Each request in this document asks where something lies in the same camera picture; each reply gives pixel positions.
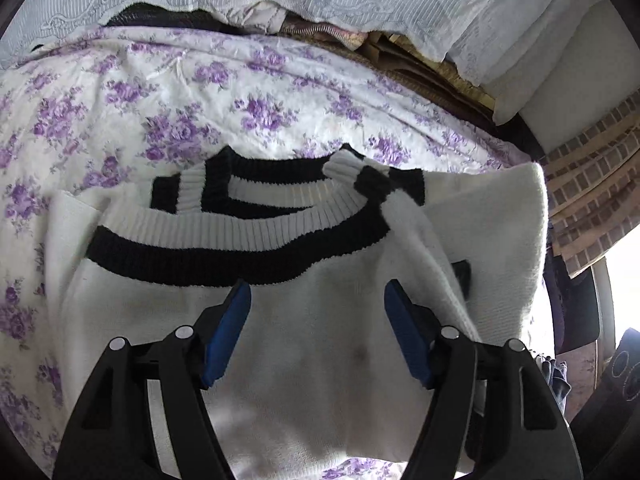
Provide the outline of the purple floral bedsheet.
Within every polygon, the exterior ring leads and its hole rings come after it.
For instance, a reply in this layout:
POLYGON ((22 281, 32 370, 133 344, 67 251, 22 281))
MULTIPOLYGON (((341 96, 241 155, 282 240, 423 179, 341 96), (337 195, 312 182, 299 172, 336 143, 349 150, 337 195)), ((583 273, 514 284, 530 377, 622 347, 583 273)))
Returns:
POLYGON ((39 472, 64 424, 44 289, 52 194, 173 174, 227 145, 311 158, 344 144, 435 171, 526 159, 377 70, 291 39, 93 28, 2 66, 1 414, 39 472))

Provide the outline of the white sweater with black stripes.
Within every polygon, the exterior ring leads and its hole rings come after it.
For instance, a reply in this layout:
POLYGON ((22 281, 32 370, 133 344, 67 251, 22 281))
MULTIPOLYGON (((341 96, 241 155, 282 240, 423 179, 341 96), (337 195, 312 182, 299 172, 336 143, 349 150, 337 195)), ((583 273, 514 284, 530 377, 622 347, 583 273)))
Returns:
POLYGON ((347 148, 290 160, 225 148, 170 177, 58 191, 44 282, 64 408, 111 339, 163 338, 245 282, 250 313, 204 394, 233 473, 404 462, 431 397, 401 354, 386 284, 472 340, 524 338, 546 218, 536 164, 442 174, 347 148))

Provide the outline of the beige checkered curtain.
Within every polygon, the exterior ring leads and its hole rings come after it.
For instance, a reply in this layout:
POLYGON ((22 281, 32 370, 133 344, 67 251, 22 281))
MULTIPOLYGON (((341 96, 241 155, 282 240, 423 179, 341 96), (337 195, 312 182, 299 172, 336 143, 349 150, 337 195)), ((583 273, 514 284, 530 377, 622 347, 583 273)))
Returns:
POLYGON ((541 159, 552 254, 570 278, 638 226, 639 159, 637 91, 541 159))

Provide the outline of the stacked brown bedding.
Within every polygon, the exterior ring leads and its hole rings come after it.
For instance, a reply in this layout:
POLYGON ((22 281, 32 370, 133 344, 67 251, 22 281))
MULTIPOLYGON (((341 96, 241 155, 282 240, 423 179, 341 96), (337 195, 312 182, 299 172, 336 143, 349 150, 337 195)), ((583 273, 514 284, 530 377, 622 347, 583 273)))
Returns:
POLYGON ((236 20, 243 32, 291 37, 368 64, 454 116, 485 130, 495 128, 494 98, 464 80, 453 62, 429 60, 404 35, 351 32, 328 22, 314 23, 270 1, 241 10, 236 20))

